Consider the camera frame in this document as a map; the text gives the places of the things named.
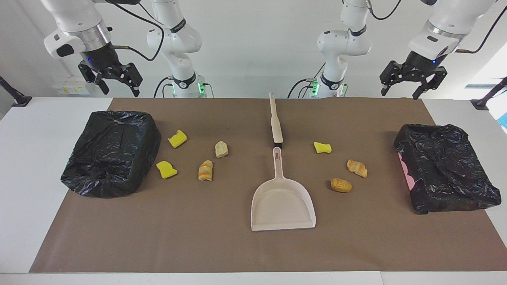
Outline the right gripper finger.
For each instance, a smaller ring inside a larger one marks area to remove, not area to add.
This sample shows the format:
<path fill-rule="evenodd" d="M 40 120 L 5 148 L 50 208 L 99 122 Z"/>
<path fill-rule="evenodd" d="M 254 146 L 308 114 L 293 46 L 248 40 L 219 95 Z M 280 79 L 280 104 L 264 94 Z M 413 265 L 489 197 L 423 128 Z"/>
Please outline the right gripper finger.
<path fill-rule="evenodd" d="M 128 63 L 127 65 L 120 66 L 118 81 L 127 85 L 134 97 L 138 97 L 140 95 L 139 87 L 141 86 L 143 78 L 134 63 Z"/>
<path fill-rule="evenodd" d="M 100 71 L 98 74 L 94 74 L 92 68 L 89 67 L 83 60 L 78 64 L 78 69 L 87 83 L 92 83 L 98 86 L 104 95 L 109 93 L 109 87 L 103 80 L 103 74 Z"/>

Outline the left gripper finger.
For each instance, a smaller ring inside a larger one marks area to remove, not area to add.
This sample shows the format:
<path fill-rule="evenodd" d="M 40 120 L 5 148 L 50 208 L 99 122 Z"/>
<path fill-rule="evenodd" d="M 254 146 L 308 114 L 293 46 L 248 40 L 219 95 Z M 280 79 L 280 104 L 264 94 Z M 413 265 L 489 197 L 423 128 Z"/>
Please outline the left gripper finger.
<path fill-rule="evenodd" d="M 447 70 L 444 66 L 439 66 L 433 71 L 424 72 L 421 70 L 414 70 L 412 72 L 412 79 L 420 82 L 420 86 L 412 94 L 412 98 L 417 100 L 420 96 L 428 90 L 437 89 L 447 75 Z"/>
<path fill-rule="evenodd" d="M 408 74 L 408 66 L 391 60 L 386 68 L 380 73 L 379 79 L 382 83 L 381 95 L 386 96 L 391 86 L 405 81 Z"/>

